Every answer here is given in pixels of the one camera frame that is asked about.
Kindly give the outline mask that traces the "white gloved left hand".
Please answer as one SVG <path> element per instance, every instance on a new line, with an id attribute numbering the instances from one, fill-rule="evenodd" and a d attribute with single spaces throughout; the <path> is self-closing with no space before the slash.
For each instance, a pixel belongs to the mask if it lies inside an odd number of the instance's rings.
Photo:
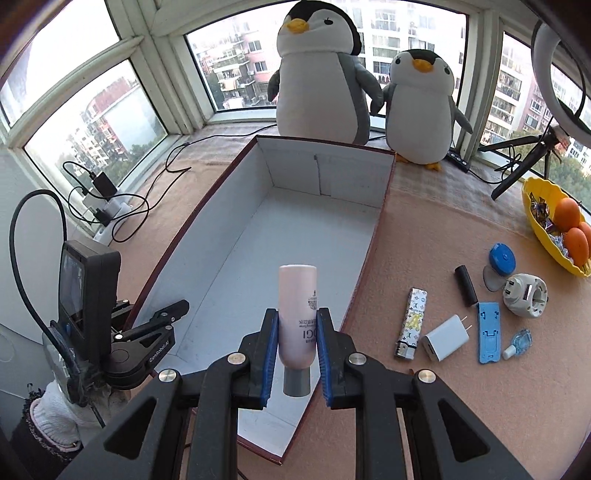
<path id="1" fill-rule="evenodd" d="M 91 395 L 93 405 L 104 424 L 127 403 L 127 395 L 108 387 Z M 60 452 L 80 450 L 102 429 L 92 408 L 71 403 L 56 380 L 50 382 L 39 399 L 29 407 L 33 425 L 48 444 Z"/>

